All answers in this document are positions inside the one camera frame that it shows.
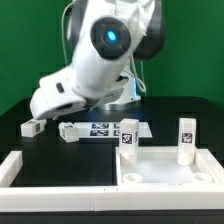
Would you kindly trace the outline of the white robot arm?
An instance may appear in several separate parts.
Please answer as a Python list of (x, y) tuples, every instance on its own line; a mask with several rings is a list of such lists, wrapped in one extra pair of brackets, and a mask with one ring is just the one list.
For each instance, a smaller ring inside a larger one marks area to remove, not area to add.
[(39, 81), (30, 101), (37, 120), (117, 100), (130, 59), (149, 60), (163, 47), (161, 0), (72, 0), (67, 39), (71, 63)]

